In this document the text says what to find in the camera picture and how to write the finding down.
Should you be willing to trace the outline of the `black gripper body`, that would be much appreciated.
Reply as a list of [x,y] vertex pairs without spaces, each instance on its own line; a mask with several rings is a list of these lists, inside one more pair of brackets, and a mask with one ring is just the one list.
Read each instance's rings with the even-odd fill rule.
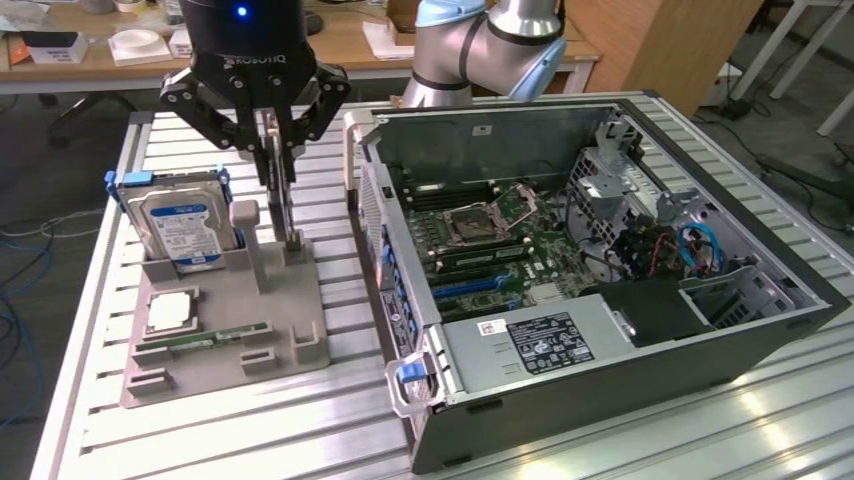
[[305,3],[183,1],[181,8],[197,80],[235,106],[293,106],[317,70]]

